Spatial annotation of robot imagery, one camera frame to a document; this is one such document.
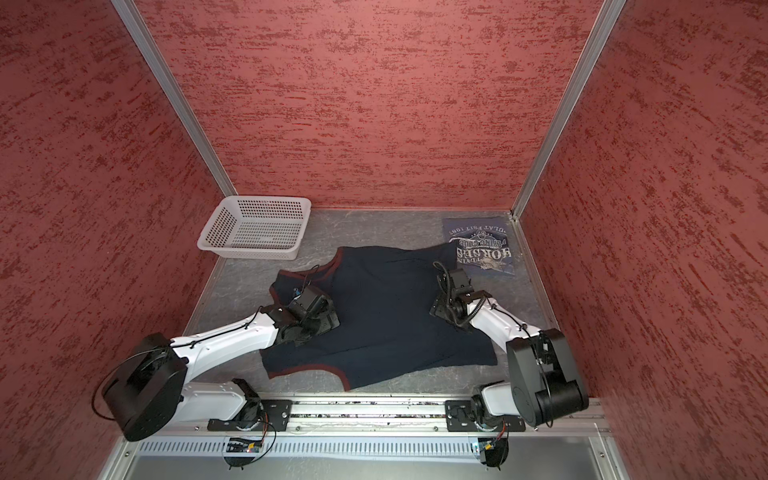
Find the small circuit board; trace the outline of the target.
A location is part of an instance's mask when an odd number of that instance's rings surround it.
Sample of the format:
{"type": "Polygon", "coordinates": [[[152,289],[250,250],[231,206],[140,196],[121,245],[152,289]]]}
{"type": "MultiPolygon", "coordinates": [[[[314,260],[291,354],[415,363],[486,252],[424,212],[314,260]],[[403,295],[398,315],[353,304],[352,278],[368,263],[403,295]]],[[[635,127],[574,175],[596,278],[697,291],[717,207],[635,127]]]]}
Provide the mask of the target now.
{"type": "Polygon", "coordinates": [[[225,452],[227,454],[255,455],[261,452],[262,446],[262,440],[230,438],[227,442],[225,452]]]}
{"type": "Polygon", "coordinates": [[[479,440],[478,451],[481,455],[489,455],[491,452],[497,452],[501,447],[500,440],[479,440]]]}

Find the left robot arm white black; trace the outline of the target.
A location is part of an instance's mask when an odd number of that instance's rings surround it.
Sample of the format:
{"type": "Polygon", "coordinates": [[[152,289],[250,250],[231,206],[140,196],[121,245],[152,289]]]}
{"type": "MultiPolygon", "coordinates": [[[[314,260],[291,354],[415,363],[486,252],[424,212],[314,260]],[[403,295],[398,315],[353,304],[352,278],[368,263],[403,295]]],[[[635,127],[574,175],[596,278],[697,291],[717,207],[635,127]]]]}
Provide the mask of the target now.
{"type": "Polygon", "coordinates": [[[172,339],[148,335],[103,382],[106,417],[130,442],[147,439],[169,424],[192,421],[265,433],[270,428],[267,410],[247,381],[207,384],[199,377],[252,352],[302,346],[338,325],[332,299],[309,286],[286,306],[260,307],[223,327],[172,339]]]}

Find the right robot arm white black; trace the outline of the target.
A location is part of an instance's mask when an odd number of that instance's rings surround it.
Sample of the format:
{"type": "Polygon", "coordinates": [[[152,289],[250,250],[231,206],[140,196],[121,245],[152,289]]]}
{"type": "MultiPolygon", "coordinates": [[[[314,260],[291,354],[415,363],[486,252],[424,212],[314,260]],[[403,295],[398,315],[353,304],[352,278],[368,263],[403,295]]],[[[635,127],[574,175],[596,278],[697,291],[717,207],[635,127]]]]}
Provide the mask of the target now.
{"type": "Polygon", "coordinates": [[[462,331],[485,334],[507,357],[508,379],[482,387],[471,405],[474,421],[516,416],[530,427],[586,410],[589,393],[565,335],[540,329],[500,306],[488,292],[476,290],[465,271],[438,261],[438,295],[430,314],[462,331]]]}

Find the aluminium corner post right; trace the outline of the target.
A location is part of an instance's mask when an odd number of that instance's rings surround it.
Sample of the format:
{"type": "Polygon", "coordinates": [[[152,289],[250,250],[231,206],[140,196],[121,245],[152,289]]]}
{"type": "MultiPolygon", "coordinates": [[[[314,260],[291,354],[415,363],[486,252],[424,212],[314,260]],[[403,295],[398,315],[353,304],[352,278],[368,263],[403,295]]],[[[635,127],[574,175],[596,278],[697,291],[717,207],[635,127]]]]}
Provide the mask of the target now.
{"type": "Polygon", "coordinates": [[[511,209],[513,222],[521,222],[539,179],[544,173],[625,5],[625,0],[605,0],[602,3],[541,146],[511,209]]]}

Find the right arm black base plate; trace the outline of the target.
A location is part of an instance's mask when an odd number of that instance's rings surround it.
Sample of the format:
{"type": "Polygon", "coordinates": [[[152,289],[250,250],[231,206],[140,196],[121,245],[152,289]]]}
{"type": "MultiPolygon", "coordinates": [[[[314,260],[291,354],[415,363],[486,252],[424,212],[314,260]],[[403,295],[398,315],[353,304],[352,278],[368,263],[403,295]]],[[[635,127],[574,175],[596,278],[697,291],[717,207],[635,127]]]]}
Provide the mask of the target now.
{"type": "Polygon", "coordinates": [[[444,403],[449,432],[498,432],[502,421],[491,415],[479,396],[444,403]]]}

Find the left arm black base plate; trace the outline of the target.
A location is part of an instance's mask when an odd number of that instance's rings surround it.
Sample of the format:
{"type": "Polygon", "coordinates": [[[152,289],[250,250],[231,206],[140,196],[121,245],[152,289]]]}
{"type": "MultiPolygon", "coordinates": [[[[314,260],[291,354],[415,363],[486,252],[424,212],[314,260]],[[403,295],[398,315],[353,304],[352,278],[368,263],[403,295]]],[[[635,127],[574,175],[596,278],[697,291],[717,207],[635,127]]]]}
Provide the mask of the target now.
{"type": "Polygon", "coordinates": [[[287,429],[293,407],[291,400],[247,400],[245,405],[229,420],[210,419],[207,430],[211,432],[264,433],[267,430],[283,432],[287,429]]]}

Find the aluminium corner post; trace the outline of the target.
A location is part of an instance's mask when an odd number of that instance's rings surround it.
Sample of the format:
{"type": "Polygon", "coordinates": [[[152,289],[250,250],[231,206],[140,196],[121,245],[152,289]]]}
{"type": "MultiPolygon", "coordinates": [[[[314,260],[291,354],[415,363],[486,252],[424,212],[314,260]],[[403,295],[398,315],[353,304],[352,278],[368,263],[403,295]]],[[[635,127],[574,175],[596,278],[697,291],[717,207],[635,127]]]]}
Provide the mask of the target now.
{"type": "Polygon", "coordinates": [[[625,0],[605,0],[602,3],[541,146],[511,209],[513,222],[521,222],[539,179],[544,173],[625,5],[625,0]]]}
{"type": "Polygon", "coordinates": [[[236,195],[237,190],[233,182],[226,173],[212,143],[184,96],[168,63],[163,58],[160,48],[153,39],[136,3],[129,0],[112,0],[111,4],[170,102],[171,107],[219,189],[225,196],[236,195]]]}

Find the grey-blue tank top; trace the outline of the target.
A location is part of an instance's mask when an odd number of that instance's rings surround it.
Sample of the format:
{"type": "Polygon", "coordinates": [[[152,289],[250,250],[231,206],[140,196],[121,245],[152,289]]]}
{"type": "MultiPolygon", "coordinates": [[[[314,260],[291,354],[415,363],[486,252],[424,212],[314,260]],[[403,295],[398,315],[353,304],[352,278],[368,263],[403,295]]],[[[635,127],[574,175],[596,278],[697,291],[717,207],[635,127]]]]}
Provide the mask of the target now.
{"type": "Polygon", "coordinates": [[[515,274],[516,253],[504,217],[445,218],[442,231],[448,243],[455,243],[461,268],[477,274],[515,274]]]}

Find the left small circuit board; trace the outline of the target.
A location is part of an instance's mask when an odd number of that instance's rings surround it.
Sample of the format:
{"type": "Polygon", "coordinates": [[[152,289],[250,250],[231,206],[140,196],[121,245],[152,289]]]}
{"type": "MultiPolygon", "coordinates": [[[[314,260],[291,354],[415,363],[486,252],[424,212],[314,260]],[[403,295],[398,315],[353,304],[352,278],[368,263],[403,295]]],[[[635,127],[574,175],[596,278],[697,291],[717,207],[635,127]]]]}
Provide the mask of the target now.
{"type": "Polygon", "coordinates": [[[255,455],[261,452],[262,446],[262,440],[230,438],[227,442],[225,452],[227,454],[255,455]]]}

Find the white plastic laundry basket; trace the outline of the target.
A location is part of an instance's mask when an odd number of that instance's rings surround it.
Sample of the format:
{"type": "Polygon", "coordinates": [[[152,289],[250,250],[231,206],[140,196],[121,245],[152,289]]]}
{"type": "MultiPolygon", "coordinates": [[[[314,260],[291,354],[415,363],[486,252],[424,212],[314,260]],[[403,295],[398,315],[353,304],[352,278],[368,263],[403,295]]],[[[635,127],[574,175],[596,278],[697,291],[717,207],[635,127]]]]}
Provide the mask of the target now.
{"type": "Polygon", "coordinates": [[[197,247],[227,259],[292,261],[311,208],[302,197],[228,196],[211,214],[197,247]]]}

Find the aluminium corner post left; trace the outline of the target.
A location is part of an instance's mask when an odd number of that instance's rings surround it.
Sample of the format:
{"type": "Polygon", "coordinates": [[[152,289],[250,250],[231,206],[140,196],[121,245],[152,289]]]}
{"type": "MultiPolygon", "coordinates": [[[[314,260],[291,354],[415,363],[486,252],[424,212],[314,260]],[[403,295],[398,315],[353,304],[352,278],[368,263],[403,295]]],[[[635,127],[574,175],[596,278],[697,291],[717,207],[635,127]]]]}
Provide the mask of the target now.
{"type": "Polygon", "coordinates": [[[153,39],[136,3],[129,0],[112,0],[111,4],[170,102],[171,107],[219,189],[225,196],[236,195],[237,190],[233,182],[226,173],[212,143],[184,96],[168,63],[163,58],[160,48],[153,39]]]}

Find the right small circuit board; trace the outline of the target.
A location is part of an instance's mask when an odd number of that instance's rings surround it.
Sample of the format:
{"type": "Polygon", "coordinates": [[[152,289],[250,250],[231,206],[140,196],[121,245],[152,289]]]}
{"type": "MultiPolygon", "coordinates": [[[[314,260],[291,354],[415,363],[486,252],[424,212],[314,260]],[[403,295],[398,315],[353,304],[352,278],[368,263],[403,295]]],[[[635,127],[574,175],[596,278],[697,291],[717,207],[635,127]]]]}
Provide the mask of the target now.
{"type": "Polygon", "coordinates": [[[501,447],[500,440],[479,440],[478,451],[481,455],[489,455],[491,452],[497,452],[501,447]]]}

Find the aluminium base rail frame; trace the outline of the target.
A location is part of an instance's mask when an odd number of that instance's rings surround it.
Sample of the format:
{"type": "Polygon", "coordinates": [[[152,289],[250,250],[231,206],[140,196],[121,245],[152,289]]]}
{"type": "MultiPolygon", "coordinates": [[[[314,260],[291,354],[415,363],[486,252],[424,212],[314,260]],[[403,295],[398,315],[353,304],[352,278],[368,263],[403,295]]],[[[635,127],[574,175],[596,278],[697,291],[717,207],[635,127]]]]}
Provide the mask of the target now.
{"type": "MultiPolygon", "coordinates": [[[[628,473],[599,400],[552,427],[511,424],[498,432],[449,432],[444,403],[458,396],[384,394],[282,395],[293,407],[287,429],[251,433],[292,437],[469,437],[500,440],[497,452],[471,462],[316,457],[143,457],[140,442],[120,441],[105,479],[624,479],[628,473]]],[[[168,427],[148,438],[240,437],[201,423],[168,427]]]]}

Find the dark navy maroon-trimmed tank top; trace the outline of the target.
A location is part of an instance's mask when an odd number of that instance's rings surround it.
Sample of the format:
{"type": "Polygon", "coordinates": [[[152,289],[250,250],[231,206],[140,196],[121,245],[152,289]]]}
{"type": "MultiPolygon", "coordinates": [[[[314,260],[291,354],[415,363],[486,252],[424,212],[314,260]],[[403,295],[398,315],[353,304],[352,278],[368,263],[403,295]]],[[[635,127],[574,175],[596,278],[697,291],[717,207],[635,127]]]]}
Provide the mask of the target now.
{"type": "Polygon", "coordinates": [[[270,287],[277,304],[287,306],[305,286],[317,288],[333,301],[340,324],[301,346],[287,342],[262,351],[268,376],[320,370],[352,390],[432,368],[496,365],[483,332],[431,315],[440,291],[437,263],[456,267],[455,244],[340,247],[318,268],[279,271],[270,287]]]}

